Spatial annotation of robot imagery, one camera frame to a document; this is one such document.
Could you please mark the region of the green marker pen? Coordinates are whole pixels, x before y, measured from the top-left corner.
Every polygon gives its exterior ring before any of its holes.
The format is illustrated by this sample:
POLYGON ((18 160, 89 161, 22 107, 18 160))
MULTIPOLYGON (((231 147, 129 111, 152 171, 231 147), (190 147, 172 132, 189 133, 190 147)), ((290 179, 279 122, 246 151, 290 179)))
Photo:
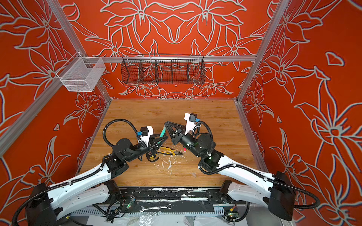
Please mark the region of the green marker pen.
POLYGON ((161 131, 160 137, 163 137, 166 133, 166 127, 164 127, 161 131))

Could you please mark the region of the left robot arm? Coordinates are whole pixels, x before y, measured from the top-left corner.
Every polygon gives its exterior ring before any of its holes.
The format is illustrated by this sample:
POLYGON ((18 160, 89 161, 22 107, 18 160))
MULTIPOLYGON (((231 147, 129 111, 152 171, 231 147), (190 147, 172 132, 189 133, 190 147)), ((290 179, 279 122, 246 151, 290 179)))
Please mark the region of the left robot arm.
POLYGON ((115 119, 106 124, 102 131, 103 140, 112 148, 112 153, 103 156, 96 167, 66 181, 50 186, 37 185, 30 197, 15 211, 11 224, 19 225, 18 219, 25 212, 27 224, 30 226, 58 226, 68 214, 90 205, 108 200, 118 201, 120 190, 114 178, 129 169, 129 163, 146 156, 149 162, 157 161, 157 151, 168 137, 166 129, 155 134, 151 126, 142 127, 139 131, 126 119, 115 119), (137 144, 133 145, 127 138, 112 144, 107 139, 107 129, 116 122, 125 122, 131 126, 137 144))

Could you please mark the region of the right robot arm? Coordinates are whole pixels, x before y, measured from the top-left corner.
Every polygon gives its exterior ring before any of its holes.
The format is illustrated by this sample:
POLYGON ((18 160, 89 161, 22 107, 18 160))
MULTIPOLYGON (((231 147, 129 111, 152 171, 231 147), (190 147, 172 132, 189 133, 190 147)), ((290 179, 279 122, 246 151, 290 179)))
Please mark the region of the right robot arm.
POLYGON ((286 174, 259 171, 217 151, 211 129, 203 121, 187 122, 185 126, 167 121, 165 128, 174 145, 181 144, 200 159, 198 169, 202 173, 220 174, 240 182, 225 182, 222 187, 235 201, 263 205, 287 221, 292 220, 295 209, 315 209, 321 204, 313 193, 293 186, 286 174))

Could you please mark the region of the yellow black pliers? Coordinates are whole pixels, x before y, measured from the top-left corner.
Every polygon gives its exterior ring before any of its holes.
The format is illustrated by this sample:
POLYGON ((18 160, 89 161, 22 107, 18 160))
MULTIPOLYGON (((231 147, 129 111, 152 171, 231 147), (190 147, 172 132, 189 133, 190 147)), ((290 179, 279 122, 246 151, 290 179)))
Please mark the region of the yellow black pliers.
POLYGON ((163 155, 183 155, 183 152, 168 148, 168 147, 160 147, 159 150, 157 151, 157 153, 159 154, 163 154, 163 155))

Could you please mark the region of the yellow black tape measure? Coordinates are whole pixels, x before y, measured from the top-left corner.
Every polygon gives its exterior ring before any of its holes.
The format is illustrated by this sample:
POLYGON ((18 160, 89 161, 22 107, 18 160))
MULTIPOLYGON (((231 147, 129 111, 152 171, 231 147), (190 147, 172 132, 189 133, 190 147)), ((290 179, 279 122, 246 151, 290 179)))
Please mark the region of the yellow black tape measure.
POLYGON ((146 157, 147 157, 147 160, 151 163, 154 163, 159 159, 159 156, 157 153, 147 153, 146 157))

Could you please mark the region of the silver wrench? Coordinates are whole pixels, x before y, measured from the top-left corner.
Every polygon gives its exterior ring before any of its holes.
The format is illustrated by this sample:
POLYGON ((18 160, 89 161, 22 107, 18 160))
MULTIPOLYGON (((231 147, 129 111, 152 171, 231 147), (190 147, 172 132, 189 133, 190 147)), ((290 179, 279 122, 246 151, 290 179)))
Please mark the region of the silver wrench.
POLYGON ((154 206, 154 207, 144 207, 144 206, 141 206, 140 212, 152 211, 152 210, 161 210, 161 209, 171 209, 171 208, 172 208, 172 205, 171 205, 171 204, 164 205, 164 206, 154 206))

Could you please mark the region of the white mesh basket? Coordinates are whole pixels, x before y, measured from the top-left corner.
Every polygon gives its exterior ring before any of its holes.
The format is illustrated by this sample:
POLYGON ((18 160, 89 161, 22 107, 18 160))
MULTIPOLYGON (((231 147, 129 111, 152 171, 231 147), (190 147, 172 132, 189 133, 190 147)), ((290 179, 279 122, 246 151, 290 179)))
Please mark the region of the white mesh basket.
POLYGON ((93 58, 93 60, 95 60, 95 63, 93 61, 87 63, 83 57, 75 57, 57 74, 57 77, 68 91, 92 92, 95 89, 106 66, 101 57, 93 58))

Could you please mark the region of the small circuit board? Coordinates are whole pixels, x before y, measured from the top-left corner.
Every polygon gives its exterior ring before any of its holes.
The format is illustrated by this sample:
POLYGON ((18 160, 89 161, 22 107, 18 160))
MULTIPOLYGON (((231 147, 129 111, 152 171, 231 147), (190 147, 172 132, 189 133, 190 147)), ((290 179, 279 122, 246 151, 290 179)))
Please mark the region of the small circuit board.
POLYGON ((225 210, 225 221, 228 223, 235 223, 239 218, 239 213, 236 208, 227 208, 225 210))

